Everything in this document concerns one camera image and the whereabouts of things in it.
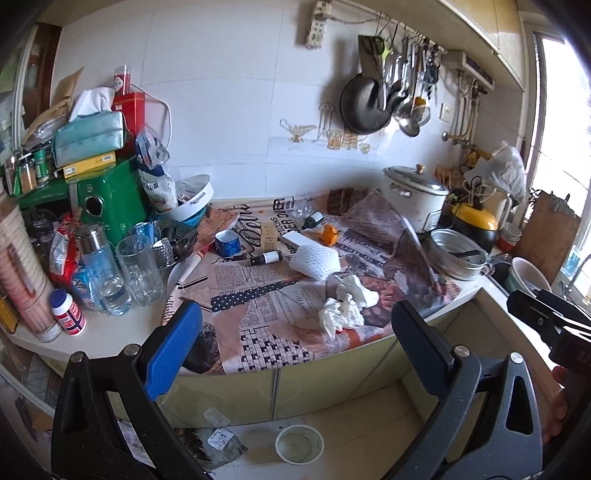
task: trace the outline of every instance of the electrical outlet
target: electrical outlet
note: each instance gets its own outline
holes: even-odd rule
[[[312,23],[310,31],[306,38],[306,48],[316,50],[322,48],[324,35],[326,34],[326,26],[328,24],[328,17],[331,9],[330,2],[319,1],[316,2],[314,13],[312,14]]]
[[[441,104],[441,112],[439,113],[439,118],[444,122],[451,122],[452,121],[452,107],[450,107],[446,103]]]

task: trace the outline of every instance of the tiled floor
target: tiled floor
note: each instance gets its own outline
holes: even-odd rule
[[[324,437],[322,456],[293,466],[275,452],[282,428],[305,423]],[[378,480],[422,428],[399,382],[303,417],[230,427],[248,452],[212,473],[216,480]]]

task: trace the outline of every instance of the human hand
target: human hand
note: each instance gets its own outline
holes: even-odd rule
[[[552,370],[552,378],[555,382],[564,385],[564,377],[567,370],[565,367],[557,365]],[[550,409],[546,415],[546,426],[542,430],[542,439],[544,443],[548,443],[552,437],[556,437],[562,432],[562,420],[566,417],[569,406],[564,395],[564,388],[556,394],[550,403]]]

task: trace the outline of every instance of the white tissue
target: white tissue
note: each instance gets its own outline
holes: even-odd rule
[[[115,91],[111,87],[98,87],[84,90],[77,98],[70,114],[70,122],[80,115],[92,115],[102,111],[111,111]]]
[[[320,244],[302,245],[290,259],[290,268],[324,281],[330,274],[340,270],[339,254],[336,250]]]
[[[357,275],[349,275],[348,277],[340,279],[341,285],[336,287],[336,297],[340,301],[344,301],[347,294],[351,294],[357,306],[360,309],[373,307],[379,302],[379,293],[361,284],[361,280]]]
[[[331,338],[335,338],[336,332],[342,332],[343,328],[354,328],[365,323],[351,294],[347,294],[342,303],[333,298],[326,299],[324,308],[318,312],[318,318],[323,330]]]

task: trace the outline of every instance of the small brown box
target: small brown box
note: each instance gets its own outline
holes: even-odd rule
[[[264,253],[277,250],[279,234],[273,222],[261,222],[261,248]]]

